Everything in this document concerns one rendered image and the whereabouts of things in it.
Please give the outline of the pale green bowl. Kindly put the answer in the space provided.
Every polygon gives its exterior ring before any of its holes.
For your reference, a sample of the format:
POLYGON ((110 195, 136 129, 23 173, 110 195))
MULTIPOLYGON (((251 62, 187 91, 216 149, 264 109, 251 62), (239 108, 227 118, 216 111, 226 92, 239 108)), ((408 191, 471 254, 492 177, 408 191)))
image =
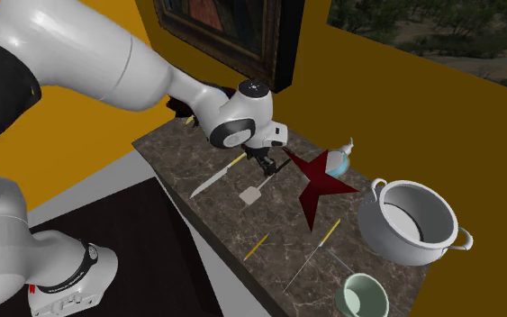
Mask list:
POLYGON ((388 317, 389 299, 372 276, 348 276, 335 294, 335 305, 344 317, 388 317))

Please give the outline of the dark-framed wall picture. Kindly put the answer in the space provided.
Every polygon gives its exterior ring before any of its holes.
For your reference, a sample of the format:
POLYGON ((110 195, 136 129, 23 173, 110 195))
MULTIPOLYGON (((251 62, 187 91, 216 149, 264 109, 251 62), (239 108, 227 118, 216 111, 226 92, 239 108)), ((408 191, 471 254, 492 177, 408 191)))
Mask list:
POLYGON ((305 0, 153 0, 159 25, 278 93, 292 85, 305 0))

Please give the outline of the dark red star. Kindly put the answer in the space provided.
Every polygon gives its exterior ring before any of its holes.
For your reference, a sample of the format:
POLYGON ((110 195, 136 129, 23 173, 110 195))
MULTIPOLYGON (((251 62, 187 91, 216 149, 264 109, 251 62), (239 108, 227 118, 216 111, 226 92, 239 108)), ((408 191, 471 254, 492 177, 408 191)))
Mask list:
POLYGON ((310 162, 298 157, 288 148, 284 148, 284 152, 309 180, 306 188, 299 196, 299 201, 310 231, 313 230, 319 197, 321 195, 358 192, 356 188, 326 173, 327 159, 329 156, 329 151, 327 149, 310 162))

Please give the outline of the dark robot stand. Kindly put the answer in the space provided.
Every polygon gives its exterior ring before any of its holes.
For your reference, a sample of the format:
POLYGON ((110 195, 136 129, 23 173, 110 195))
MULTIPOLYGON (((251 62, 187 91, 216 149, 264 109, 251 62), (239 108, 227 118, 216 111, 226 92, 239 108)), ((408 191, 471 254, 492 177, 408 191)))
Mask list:
POLYGON ((33 227, 112 249, 100 304, 68 317, 224 317, 190 230, 156 178, 33 227))

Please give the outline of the white two-handled pot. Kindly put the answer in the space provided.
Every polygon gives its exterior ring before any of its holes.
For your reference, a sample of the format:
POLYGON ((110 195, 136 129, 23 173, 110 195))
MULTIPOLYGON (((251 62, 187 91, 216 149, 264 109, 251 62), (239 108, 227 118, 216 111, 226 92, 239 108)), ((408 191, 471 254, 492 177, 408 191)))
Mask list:
POLYGON ((408 180, 373 180, 358 207, 358 228, 375 253, 405 266, 425 266, 474 244, 443 197, 408 180))

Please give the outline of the yellow-handled kitchen knife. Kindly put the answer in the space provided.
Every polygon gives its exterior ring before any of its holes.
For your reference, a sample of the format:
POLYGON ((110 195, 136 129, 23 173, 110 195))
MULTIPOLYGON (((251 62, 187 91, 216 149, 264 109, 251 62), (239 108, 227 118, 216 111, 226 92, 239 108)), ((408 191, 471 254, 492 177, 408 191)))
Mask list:
POLYGON ((246 158, 247 153, 243 152, 241 153, 237 158, 235 158, 231 163, 229 163, 224 168, 220 169, 218 172, 213 174, 210 178, 205 180, 201 185, 199 185, 194 192, 190 195, 191 198, 195 197, 199 193, 201 193, 204 189, 206 189, 208 186, 219 180, 221 177, 225 176, 228 172, 228 170, 234 166, 237 162, 239 162, 241 159, 246 158))

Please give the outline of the window with landscape view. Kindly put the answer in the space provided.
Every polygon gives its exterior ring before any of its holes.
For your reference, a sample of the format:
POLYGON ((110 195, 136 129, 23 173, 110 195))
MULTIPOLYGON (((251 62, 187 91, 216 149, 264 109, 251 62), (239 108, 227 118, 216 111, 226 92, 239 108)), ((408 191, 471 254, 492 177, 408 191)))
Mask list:
POLYGON ((507 87, 507 0, 331 0, 327 24, 507 87))

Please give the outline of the black-handled grey spatula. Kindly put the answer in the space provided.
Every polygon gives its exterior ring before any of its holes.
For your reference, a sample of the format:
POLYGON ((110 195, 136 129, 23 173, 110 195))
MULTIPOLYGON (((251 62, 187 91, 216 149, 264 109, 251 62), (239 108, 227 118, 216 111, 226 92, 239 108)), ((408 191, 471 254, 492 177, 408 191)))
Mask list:
POLYGON ((259 186, 250 186, 248 187, 246 190, 244 190, 242 193, 239 194, 239 198, 246 204, 246 205, 252 205, 253 203, 255 203, 260 196, 262 196, 261 194, 261 188, 273 177, 275 176, 282 168, 284 168, 289 162, 291 161, 291 159, 287 159, 282 165, 280 165, 277 169, 276 169, 276 172, 269 176, 269 177, 266 177, 266 179, 259 185, 259 186))

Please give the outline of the yellow pencil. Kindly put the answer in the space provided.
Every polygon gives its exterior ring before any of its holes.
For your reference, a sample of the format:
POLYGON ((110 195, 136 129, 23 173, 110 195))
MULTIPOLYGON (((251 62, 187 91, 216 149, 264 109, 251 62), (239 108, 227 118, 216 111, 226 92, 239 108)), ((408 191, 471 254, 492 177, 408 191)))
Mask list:
POLYGON ((250 258, 255 251, 263 244, 263 242, 268 238, 269 233, 267 233, 249 252, 248 254, 243 258, 242 261, 246 261, 248 258, 250 258))

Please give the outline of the blue soap dispenser bottle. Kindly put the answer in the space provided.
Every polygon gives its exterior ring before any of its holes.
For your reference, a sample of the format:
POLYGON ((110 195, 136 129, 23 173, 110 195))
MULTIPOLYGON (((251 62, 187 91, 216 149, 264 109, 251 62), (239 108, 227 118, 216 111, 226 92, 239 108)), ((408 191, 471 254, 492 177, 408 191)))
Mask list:
POLYGON ((339 178, 349 169, 349 155, 353 147, 353 138, 350 138, 348 144, 341 146, 339 149, 331 149, 328 151, 325 170, 327 175, 339 178))

